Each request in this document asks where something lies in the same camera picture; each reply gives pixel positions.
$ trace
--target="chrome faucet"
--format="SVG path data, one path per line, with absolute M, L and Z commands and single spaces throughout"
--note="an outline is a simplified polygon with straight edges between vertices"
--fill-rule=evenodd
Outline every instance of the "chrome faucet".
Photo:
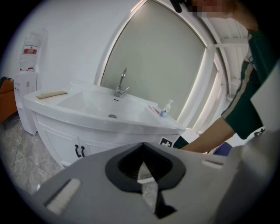
M 123 78 L 126 76 L 126 71 L 127 71 L 127 68 L 124 69 L 122 76 L 121 76 L 121 80 L 119 81 L 119 84 L 117 85 L 117 88 L 115 89 L 114 96 L 116 96 L 116 97 L 123 97 L 127 93 L 127 90 L 129 89 L 129 87 L 128 87 L 126 90 L 122 90 L 122 81 L 123 81 Z

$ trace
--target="person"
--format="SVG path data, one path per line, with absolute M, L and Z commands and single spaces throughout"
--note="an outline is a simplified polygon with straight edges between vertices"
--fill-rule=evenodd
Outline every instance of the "person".
M 209 18 L 232 18 L 248 30 L 249 51 L 241 67 L 241 84 L 229 107 L 195 141 L 182 150 L 209 152 L 235 133 L 246 139 L 263 126 L 251 97 L 272 71 L 276 58 L 267 37 L 258 26 L 256 17 L 239 0 L 191 0 L 198 12 Z

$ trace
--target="cabinet door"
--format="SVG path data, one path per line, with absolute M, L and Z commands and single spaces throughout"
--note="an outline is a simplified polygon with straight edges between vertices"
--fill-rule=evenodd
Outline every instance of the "cabinet door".
M 52 147 L 61 159 L 61 164 L 70 166 L 82 158 L 78 137 L 71 136 L 54 129 L 45 128 Z
M 79 138 L 80 146 L 83 149 L 84 156 L 89 156 L 92 154 L 104 152 L 113 148 L 124 146 L 126 144 L 115 144 L 115 143 L 105 143 L 97 142 L 87 139 Z

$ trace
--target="white basin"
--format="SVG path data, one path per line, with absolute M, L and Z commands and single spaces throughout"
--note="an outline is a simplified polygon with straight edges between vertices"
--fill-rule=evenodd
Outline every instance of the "white basin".
M 160 111 L 156 103 L 129 94 L 119 98 L 111 89 L 85 84 L 55 91 L 68 94 L 39 100 L 36 96 L 48 91 L 37 91 L 24 96 L 24 105 L 40 115 L 97 130 L 157 135 L 186 130 L 171 117 L 160 117 L 152 109 Z

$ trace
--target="green shirt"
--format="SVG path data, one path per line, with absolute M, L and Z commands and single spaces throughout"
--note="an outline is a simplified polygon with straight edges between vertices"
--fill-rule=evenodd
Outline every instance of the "green shirt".
M 249 31 L 248 42 L 249 52 L 242 64 L 241 84 L 233 101 L 222 113 L 223 119 L 242 139 L 263 126 L 250 99 L 276 63 L 268 39 L 261 31 Z

